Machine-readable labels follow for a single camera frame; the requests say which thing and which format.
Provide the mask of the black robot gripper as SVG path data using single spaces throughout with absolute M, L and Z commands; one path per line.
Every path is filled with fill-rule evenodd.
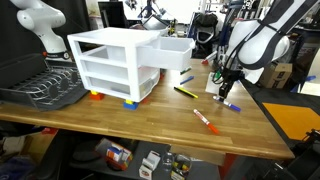
M 221 98 L 226 99 L 228 96 L 228 93 L 233 87 L 234 82 L 243 79 L 244 73 L 241 70 L 226 69 L 222 73 L 222 78 L 223 78 L 223 81 L 222 81 L 222 85 L 219 87 L 218 95 Z

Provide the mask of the white second robot arm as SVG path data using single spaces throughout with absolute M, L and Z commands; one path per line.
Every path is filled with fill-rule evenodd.
M 26 29 L 32 31 L 43 43 L 46 59 L 70 62 L 71 58 L 64 40 L 53 29 L 66 23 L 64 14 L 42 0 L 10 0 L 16 7 L 17 19 Z

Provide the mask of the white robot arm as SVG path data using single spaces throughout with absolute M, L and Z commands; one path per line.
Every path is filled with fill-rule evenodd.
M 318 3 L 319 0 L 274 0 L 263 19 L 237 22 L 225 53 L 219 96 L 226 99 L 240 77 L 256 83 L 265 67 L 288 51 L 288 33 Z

